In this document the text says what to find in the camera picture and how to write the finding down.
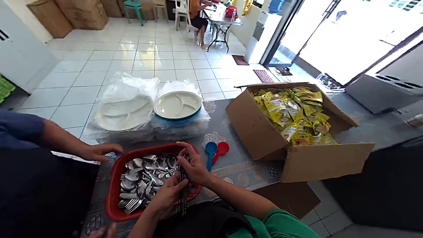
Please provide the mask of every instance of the red plastic basin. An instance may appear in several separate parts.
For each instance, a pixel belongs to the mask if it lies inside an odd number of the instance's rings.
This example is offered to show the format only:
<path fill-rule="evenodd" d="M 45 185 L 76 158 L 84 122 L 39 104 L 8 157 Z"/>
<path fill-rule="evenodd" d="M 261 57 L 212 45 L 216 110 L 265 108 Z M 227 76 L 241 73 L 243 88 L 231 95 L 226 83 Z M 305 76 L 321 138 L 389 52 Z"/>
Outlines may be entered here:
<path fill-rule="evenodd" d="M 144 209 L 138 209 L 136 212 L 133 212 L 128 215 L 124 213 L 123 209 L 118 208 L 118 203 L 121 200 L 121 198 L 119 197 L 119 194 L 121 193 L 121 175 L 126 172 L 125 164 L 128 161 L 133 160 L 135 158 L 142 158 L 143 156 L 148 154 L 161 155 L 163 152 L 169 153 L 169 152 L 172 152 L 175 150 L 181 150 L 181 149 L 183 149 L 183 147 L 180 147 L 176 145 L 176 143 L 173 143 L 173 144 L 159 145 L 159 146 L 148 147 L 143 149 L 136 149 L 136 150 L 123 154 L 115 162 L 112 168 L 112 179 L 110 181 L 109 194 L 106 197 L 106 204 L 105 204 L 105 210 L 106 210 L 107 216 L 114 221 L 128 221 L 128 220 L 132 220 L 132 219 L 140 217 L 144 211 Z M 195 187 L 197 188 L 197 192 L 195 193 L 194 196 L 188 197 L 187 198 L 188 201 L 191 201 L 192 199 L 194 199 L 201 192 L 202 186 L 196 185 Z"/>

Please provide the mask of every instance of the red doormat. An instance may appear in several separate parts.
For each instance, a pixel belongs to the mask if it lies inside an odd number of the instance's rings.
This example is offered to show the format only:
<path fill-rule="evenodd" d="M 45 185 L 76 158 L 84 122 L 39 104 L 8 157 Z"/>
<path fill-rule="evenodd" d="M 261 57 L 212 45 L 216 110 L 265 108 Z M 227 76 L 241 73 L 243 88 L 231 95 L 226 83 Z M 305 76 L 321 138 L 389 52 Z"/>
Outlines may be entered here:
<path fill-rule="evenodd" d="M 245 62 L 243 55 L 232 55 L 235 63 L 238 65 L 250 65 L 249 63 Z"/>
<path fill-rule="evenodd" d="M 257 70 L 253 69 L 257 77 L 263 82 L 263 83 L 273 83 L 273 79 L 266 73 L 265 70 Z"/>

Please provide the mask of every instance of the green shirt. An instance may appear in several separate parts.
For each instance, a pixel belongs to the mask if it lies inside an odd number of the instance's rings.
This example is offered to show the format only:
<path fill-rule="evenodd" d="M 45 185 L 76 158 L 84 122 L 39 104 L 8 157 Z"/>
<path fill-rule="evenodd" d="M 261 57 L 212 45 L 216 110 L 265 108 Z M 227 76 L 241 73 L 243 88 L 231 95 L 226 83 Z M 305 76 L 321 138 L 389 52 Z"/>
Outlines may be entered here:
<path fill-rule="evenodd" d="M 297 217 L 282 209 L 270 210 L 263 221 L 245 216 L 259 238 L 320 238 Z M 229 238 L 252 238 L 246 228 L 228 236 Z"/>

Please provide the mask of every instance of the red measuring scoop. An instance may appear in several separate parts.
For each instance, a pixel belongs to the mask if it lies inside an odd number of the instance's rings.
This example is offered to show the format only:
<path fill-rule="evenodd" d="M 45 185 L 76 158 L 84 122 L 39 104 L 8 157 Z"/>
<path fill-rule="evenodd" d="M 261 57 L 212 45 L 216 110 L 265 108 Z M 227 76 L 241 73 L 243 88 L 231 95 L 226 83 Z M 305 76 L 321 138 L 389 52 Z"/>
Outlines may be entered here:
<path fill-rule="evenodd" d="M 224 155 L 228 152 L 229 152 L 229 145 L 224 141 L 219 142 L 219 144 L 217 144 L 217 153 L 213 157 L 212 166 L 214 165 L 214 163 L 216 163 L 216 161 L 217 161 L 217 159 L 219 158 L 220 155 Z"/>

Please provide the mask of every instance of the orange shirt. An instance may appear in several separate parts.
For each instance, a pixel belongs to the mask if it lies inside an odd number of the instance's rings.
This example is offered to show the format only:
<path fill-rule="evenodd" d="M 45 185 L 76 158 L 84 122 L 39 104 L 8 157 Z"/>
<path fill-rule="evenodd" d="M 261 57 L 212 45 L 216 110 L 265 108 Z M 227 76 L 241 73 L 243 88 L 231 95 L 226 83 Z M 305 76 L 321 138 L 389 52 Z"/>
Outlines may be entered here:
<path fill-rule="evenodd" d="M 190 18 L 191 19 L 196 17 L 198 15 L 198 13 L 200 12 L 199 10 L 197 10 L 198 6 L 201 6 L 200 0 L 191 0 L 190 1 Z"/>

